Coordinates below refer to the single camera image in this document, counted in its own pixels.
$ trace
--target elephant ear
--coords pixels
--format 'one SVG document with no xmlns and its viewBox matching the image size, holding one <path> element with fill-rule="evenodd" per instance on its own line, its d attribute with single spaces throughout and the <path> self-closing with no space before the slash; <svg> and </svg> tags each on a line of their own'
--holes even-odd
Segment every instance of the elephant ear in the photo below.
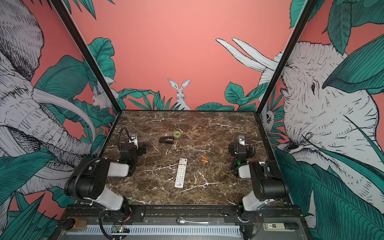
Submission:
<svg viewBox="0 0 384 240">
<path fill-rule="evenodd" d="M 31 81 L 39 66 L 43 32 L 21 0 L 0 1 L 0 9 L 0 51 L 18 73 Z"/>
</svg>

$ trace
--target remote control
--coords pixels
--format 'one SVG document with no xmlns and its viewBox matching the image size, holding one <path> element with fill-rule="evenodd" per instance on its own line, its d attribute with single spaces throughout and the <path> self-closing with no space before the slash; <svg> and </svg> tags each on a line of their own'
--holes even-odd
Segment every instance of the remote control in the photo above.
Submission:
<svg viewBox="0 0 384 240">
<path fill-rule="evenodd" d="M 183 188 L 184 187 L 184 176 L 185 169 L 187 168 L 187 160 L 186 158 L 180 158 L 179 167 L 177 168 L 175 187 Z"/>
</svg>

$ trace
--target marble tabletop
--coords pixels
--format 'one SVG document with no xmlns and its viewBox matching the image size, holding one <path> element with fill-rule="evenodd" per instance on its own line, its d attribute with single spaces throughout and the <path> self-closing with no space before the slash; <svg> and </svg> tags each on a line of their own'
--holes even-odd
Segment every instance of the marble tabletop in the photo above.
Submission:
<svg viewBox="0 0 384 240">
<path fill-rule="evenodd" d="M 268 159 L 253 113 L 198 111 L 125 111 L 107 143 L 102 157 L 117 160 L 118 132 L 127 127 L 136 133 L 139 146 L 147 145 L 132 177 L 109 177 L 107 186 L 127 197 L 131 204 L 231 205 L 252 191 L 250 180 L 229 172 L 228 144 L 244 134 L 247 144 L 256 144 L 250 161 Z M 174 145 L 159 138 L 182 133 Z M 208 162 L 202 162 L 202 155 Z M 187 158 L 182 189 L 175 188 L 179 158 Z"/>
</svg>

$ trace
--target green tape roll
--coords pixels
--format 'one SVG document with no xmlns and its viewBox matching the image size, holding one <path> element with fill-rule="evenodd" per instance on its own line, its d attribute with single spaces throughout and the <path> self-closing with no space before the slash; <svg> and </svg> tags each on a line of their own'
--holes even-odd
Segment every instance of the green tape roll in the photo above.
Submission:
<svg viewBox="0 0 384 240">
<path fill-rule="evenodd" d="M 176 131 L 176 132 L 173 134 L 173 136 L 175 136 L 175 138 L 179 138 L 179 137 L 181 137 L 181 132 Z"/>
</svg>

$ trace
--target spoon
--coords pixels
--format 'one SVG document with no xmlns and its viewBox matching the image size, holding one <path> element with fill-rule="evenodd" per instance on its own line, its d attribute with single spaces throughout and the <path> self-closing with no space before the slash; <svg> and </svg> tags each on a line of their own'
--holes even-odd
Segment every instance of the spoon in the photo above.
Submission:
<svg viewBox="0 0 384 240">
<path fill-rule="evenodd" d="M 209 225 L 209 222 L 193 222 L 193 221 L 187 221 L 187 220 L 185 220 L 185 218 L 183 218 L 183 217 L 178 217 L 178 218 L 176 219 L 176 223 L 179 224 L 179 225 L 183 225 L 183 224 L 186 223 L 186 222 L 199 223 L 199 224 L 203 224 L 203 225 L 205 225 L 205 226 L 208 226 L 208 225 Z"/>
</svg>

